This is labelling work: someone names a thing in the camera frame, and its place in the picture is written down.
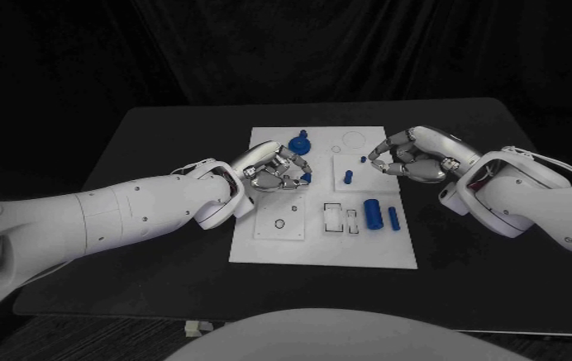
floor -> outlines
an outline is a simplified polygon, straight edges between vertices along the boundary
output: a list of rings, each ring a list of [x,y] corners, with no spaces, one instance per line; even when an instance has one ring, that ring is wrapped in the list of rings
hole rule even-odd
[[[123,318],[39,316],[0,342],[3,361],[159,361],[193,339],[185,322]],[[473,334],[532,360],[572,359],[572,339]]]

dark background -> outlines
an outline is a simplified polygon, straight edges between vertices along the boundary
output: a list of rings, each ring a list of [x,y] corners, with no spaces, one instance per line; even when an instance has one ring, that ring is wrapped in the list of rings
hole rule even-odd
[[[139,106],[496,97],[571,161],[569,2],[0,0],[0,198],[78,191]]]

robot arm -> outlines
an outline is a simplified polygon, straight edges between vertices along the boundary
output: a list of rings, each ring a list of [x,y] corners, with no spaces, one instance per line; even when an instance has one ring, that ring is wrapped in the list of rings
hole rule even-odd
[[[404,163],[386,164],[379,155],[397,149]],[[535,157],[572,170],[572,166],[515,147],[484,156],[453,135],[418,126],[388,138],[369,155],[372,166],[389,175],[440,183],[454,173],[440,193],[441,203],[460,215],[469,212],[496,233],[516,237],[533,224],[572,250],[572,187],[568,179]]]
[[[137,179],[65,196],[0,202],[0,300],[81,256],[166,235],[193,217],[211,229],[232,214],[247,214],[254,208],[242,184],[247,171],[260,191],[307,186],[307,181],[280,176],[290,162],[312,172],[304,159],[268,141],[232,165],[209,159],[185,167],[195,167],[186,174]]]

robotic hand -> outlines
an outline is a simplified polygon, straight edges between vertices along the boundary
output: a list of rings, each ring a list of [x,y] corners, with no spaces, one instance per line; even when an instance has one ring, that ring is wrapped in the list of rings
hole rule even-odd
[[[382,153],[397,150],[402,163],[386,164]],[[457,137],[418,126],[388,138],[369,154],[373,167],[388,175],[422,183],[458,177],[440,193],[441,203],[460,215],[469,212],[496,233],[516,237],[536,223],[572,250],[572,187],[568,179],[535,157],[572,171],[572,166],[507,146],[482,155]]]
[[[254,205],[244,179],[261,192],[307,186],[281,177],[290,163],[313,172],[307,161],[268,141],[231,165],[206,159],[170,175],[91,192],[0,202],[0,301],[81,256],[165,235],[193,217],[212,229],[232,214],[245,215]]]

black table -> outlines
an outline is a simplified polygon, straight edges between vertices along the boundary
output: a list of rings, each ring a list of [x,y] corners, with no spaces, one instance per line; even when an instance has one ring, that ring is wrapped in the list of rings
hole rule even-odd
[[[208,157],[232,161],[254,126],[385,126],[394,134],[417,125],[441,128],[482,152],[506,145],[533,150],[490,98],[137,108],[84,190],[169,174]],[[399,182],[418,270],[231,264],[235,220],[215,230],[192,221],[157,239],[74,261],[25,288],[15,311],[234,321],[281,309],[335,307],[457,330],[571,333],[572,254],[538,227],[509,239],[458,216],[438,203],[446,185]]]

